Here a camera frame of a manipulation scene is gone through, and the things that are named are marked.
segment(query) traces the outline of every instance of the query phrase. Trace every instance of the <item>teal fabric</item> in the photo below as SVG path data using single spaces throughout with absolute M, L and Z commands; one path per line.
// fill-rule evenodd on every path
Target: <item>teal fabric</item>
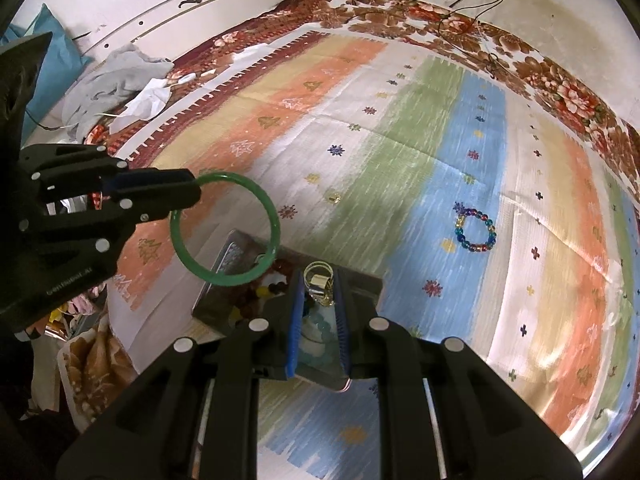
M 47 55 L 40 69 L 35 94 L 27 105 L 29 113 L 38 122 L 62 98 L 66 90 L 78 79 L 84 66 L 91 61 L 91 58 L 80 55 L 74 42 L 68 37 L 65 29 L 45 4 L 42 4 L 40 13 L 24 33 L 11 25 L 2 35 L 0 45 L 16 40 L 23 35 L 28 36 L 41 32 L 52 32 L 53 38 L 51 38 Z M 26 141 L 35 127 L 36 124 L 25 115 L 22 125 L 22 143 Z

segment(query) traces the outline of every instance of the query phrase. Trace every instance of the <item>white tissue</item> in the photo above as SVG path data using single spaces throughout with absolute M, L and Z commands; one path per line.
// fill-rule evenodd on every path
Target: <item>white tissue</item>
M 111 135 L 118 133 L 136 121 L 150 121 L 158 115 L 171 96 L 171 88 L 165 86 L 166 79 L 152 79 L 129 101 L 126 109 L 109 126 Z

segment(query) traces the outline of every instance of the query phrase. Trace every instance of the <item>gray cloth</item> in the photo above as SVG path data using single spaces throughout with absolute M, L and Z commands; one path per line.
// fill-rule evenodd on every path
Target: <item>gray cloth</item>
M 89 134 L 101 114 L 128 101 L 153 78 L 162 79 L 174 67 L 164 59 L 146 56 L 133 44 L 114 50 L 98 68 L 89 72 L 65 98 L 62 122 L 78 124 L 70 132 L 76 141 Z

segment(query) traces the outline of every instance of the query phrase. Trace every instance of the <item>beaded bracelet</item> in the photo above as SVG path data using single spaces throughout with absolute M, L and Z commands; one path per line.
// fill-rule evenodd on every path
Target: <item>beaded bracelet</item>
M 466 240 L 465 231 L 462 228 L 465 224 L 466 217 L 475 216 L 479 220 L 484 222 L 487 230 L 489 231 L 489 237 L 487 238 L 486 243 L 484 244 L 472 244 Z M 494 221 L 491 220 L 487 215 L 485 215 L 482 211 L 478 211 L 477 209 L 461 209 L 460 214 L 458 216 L 458 220 L 456 220 L 456 235 L 458 236 L 458 241 L 462 245 L 463 248 L 468 249 L 472 253 L 479 253 L 490 251 L 492 247 L 495 245 L 495 225 Z

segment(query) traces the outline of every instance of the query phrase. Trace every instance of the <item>green ring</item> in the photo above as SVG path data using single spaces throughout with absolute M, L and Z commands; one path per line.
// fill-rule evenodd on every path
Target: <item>green ring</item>
M 258 265 L 248 272 L 243 274 L 232 274 L 227 276 L 221 272 L 212 272 L 209 269 L 201 266 L 193 256 L 187 251 L 187 247 L 182 240 L 182 234 L 180 234 L 180 215 L 182 210 L 171 211 L 171 218 L 169 220 L 169 231 L 171 233 L 171 242 L 174 245 L 175 253 L 182 262 L 182 264 L 190 270 L 197 277 L 209 282 L 213 285 L 219 286 L 235 286 L 244 285 L 245 283 L 252 282 L 257 278 L 260 278 L 269 268 L 275 260 L 278 246 L 280 245 L 280 219 L 276 207 L 273 205 L 269 195 L 258 186 L 253 180 L 242 176 L 237 173 L 229 173 L 228 171 L 213 171 L 211 173 L 205 173 L 196 179 L 196 182 L 202 187 L 204 184 L 218 181 L 233 182 L 251 191 L 260 203 L 264 206 L 267 216 L 269 217 L 269 223 L 271 225 L 271 237 L 269 243 L 264 251 L 264 257 L 260 260 Z

